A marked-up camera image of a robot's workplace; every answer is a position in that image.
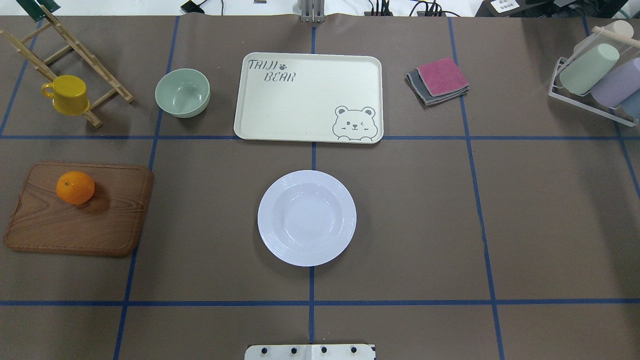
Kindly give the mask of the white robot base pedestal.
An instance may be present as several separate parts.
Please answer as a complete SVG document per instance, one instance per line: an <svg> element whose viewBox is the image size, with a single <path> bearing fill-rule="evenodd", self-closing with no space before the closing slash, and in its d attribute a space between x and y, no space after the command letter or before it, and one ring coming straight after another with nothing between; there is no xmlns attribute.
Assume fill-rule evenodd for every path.
<svg viewBox="0 0 640 360"><path fill-rule="evenodd" d="M374 345L345 344L261 344L249 346L245 360L375 360Z"/></svg>

